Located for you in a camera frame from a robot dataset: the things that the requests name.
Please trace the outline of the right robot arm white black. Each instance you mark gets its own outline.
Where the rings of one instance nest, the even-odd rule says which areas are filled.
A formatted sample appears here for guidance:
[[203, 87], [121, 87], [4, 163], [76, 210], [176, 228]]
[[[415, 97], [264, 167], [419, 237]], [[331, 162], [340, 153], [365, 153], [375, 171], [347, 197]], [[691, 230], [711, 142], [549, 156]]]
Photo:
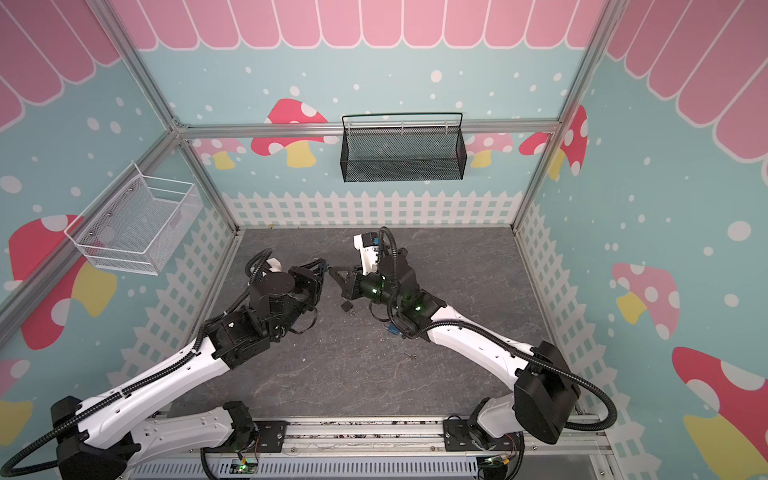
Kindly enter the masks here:
[[493, 450], [502, 441], [520, 448], [524, 435], [553, 445], [565, 430], [599, 432], [615, 425], [618, 409], [610, 396], [574, 374], [553, 344], [533, 346], [499, 335], [423, 289], [389, 228], [355, 236], [354, 247], [359, 265], [329, 270], [347, 302], [366, 299], [383, 306], [381, 322], [402, 337], [457, 352], [509, 388], [509, 394], [485, 398], [468, 418], [458, 419], [478, 449]]

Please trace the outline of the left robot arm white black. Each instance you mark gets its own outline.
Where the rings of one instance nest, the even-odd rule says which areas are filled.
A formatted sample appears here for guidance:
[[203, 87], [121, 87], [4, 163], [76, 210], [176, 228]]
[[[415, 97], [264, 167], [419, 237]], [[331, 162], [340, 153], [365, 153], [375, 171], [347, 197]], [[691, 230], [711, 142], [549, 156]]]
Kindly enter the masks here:
[[165, 406], [268, 350], [319, 303], [328, 264], [321, 258], [282, 270], [268, 249], [246, 264], [248, 284], [193, 341], [103, 394], [69, 396], [51, 409], [53, 428], [13, 455], [4, 478], [55, 469], [64, 479], [117, 479], [158, 456], [188, 449], [242, 454], [262, 436], [248, 408], [229, 401], [208, 412], [155, 419]]

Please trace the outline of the black mesh wall basket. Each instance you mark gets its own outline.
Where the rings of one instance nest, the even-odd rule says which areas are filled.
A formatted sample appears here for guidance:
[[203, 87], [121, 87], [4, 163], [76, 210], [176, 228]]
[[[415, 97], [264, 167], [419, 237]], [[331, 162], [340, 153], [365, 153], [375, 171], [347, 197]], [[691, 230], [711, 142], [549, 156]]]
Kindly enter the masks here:
[[341, 117], [340, 167], [346, 182], [452, 181], [464, 177], [460, 112]]

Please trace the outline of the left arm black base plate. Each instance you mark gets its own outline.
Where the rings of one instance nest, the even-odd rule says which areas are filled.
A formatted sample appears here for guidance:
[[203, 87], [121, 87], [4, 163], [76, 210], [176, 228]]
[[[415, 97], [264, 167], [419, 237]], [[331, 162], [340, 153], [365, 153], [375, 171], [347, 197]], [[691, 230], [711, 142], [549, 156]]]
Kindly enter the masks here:
[[281, 453], [289, 423], [278, 420], [258, 420], [240, 452]]

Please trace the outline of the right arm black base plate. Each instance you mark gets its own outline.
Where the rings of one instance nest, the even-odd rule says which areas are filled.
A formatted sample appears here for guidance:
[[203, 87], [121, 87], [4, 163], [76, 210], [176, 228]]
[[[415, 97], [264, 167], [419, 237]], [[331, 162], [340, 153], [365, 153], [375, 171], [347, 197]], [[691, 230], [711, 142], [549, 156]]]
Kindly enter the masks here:
[[448, 452], [519, 452], [524, 449], [520, 434], [492, 437], [468, 419], [450, 416], [443, 423], [444, 448]]

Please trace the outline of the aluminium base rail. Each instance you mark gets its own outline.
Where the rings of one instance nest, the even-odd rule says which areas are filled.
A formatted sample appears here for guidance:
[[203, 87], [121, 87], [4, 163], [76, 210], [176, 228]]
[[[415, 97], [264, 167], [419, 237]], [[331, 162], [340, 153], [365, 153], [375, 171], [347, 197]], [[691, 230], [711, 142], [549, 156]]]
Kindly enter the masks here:
[[495, 455], [500, 452], [448, 452], [442, 416], [298, 417], [289, 423], [281, 453], [240, 452], [219, 448], [217, 454], [240, 454], [264, 462], [268, 456], [418, 456], [441, 454]]

